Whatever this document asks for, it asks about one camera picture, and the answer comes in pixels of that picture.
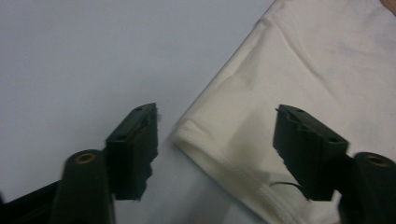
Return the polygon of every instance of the white cloth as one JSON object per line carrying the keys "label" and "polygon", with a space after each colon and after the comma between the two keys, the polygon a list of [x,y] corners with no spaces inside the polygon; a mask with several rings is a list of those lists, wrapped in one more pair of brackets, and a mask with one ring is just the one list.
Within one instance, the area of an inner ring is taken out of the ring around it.
{"label": "white cloth", "polygon": [[175,143],[270,223],[334,223],[307,202],[272,147],[278,105],[396,159],[396,18],[376,0],[276,0],[181,119]]}

